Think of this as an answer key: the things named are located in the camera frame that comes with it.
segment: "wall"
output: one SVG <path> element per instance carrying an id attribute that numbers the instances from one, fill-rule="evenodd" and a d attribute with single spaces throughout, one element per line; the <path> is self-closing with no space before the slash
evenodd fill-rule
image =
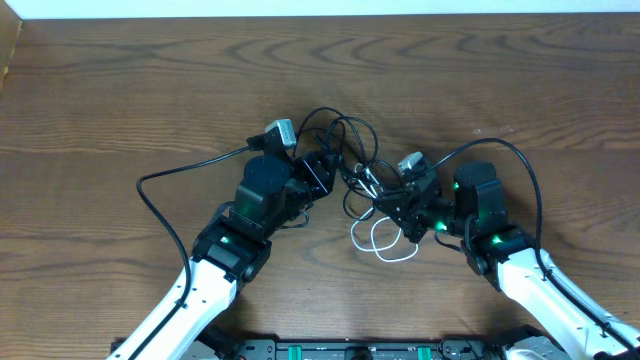
<path id="1" fill-rule="evenodd" d="M 637 0 L 8 0 L 23 19 L 636 12 Z"/>

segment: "wood grain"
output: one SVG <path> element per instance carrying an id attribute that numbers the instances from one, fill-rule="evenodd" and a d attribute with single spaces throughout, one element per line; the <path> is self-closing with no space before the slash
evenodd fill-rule
<path id="1" fill-rule="evenodd" d="M 0 98 L 0 357 L 104 358 L 181 266 L 135 180 L 324 105 L 370 121 L 390 163 L 416 150 L 436 160 L 479 137 L 514 142 L 541 183 L 544 247 L 604 307 L 640 326 L 638 19 L 28 22 Z M 233 197 L 247 159 L 148 184 L 187 247 Z M 473 159 L 496 164 L 513 218 L 532 229 L 531 185 L 510 152 L 474 149 L 441 174 L 450 179 Z M 271 259 L 223 327 L 399 339 L 536 324 L 428 237 L 402 264 L 356 252 L 344 190 L 314 207 L 309 228 L 273 237 Z"/>

